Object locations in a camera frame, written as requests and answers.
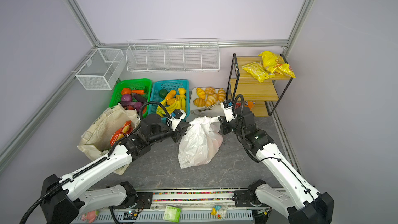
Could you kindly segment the white plastic grocery bag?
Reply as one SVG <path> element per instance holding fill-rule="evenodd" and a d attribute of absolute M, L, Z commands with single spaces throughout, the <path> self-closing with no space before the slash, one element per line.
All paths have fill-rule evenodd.
<path fill-rule="evenodd" d="M 179 144 L 180 168 L 210 163 L 223 142 L 223 136 L 219 132 L 218 117 L 199 117 L 192 120 Z"/>

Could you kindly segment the red snack bag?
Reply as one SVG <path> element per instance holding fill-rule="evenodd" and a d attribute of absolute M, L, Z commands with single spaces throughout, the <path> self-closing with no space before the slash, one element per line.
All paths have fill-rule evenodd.
<path fill-rule="evenodd" d="M 118 130 L 116 131 L 111 140 L 110 140 L 110 145 L 114 146 L 114 144 L 125 137 L 127 134 L 130 134 L 134 130 L 134 125 L 132 124 L 132 121 L 126 121 L 125 124 Z"/>

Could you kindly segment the cream canvas tote bag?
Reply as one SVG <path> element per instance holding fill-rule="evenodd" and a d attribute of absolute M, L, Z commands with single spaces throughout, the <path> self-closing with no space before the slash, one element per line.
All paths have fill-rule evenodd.
<path fill-rule="evenodd" d="M 107 154 L 113 134 L 127 121 L 136 127 L 140 118 L 136 110 L 125 110 L 121 105 L 107 108 L 81 136 L 77 148 L 94 161 Z"/>

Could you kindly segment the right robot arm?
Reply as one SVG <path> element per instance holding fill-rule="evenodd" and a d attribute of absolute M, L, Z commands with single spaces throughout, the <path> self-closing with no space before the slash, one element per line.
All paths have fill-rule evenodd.
<path fill-rule="evenodd" d="M 222 102 L 224 115 L 219 117 L 222 134 L 234 133 L 246 154 L 255 162 L 264 164 L 285 190 L 281 193 L 263 180 L 248 187 L 256 205 L 268 205 L 282 214 L 291 224 L 330 224 L 334 200 L 327 193 L 320 193 L 289 163 L 273 139 L 257 128 L 253 112 L 237 101 Z"/>

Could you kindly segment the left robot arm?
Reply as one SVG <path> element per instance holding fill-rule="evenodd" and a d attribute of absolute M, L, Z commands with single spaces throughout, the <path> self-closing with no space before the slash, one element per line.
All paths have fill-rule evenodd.
<path fill-rule="evenodd" d="M 40 207 L 47 223 L 70 224 L 79 215 L 109 206 L 134 206 L 137 193 L 128 182 L 100 190 L 91 186 L 120 167 L 129 165 L 150 151 L 151 146 L 167 138 L 177 142 L 185 134 L 188 125 L 183 122 L 184 110 L 169 112 L 163 104 L 156 102 L 166 114 L 166 123 L 158 114 L 140 116 L 140 123 L 121 139 L 115 141 L 108 153 L 85 167 L 62 177 L 51 175 L 42 185 L 40 198 L 25 212 L 20 223 L 25 224 Z"/>

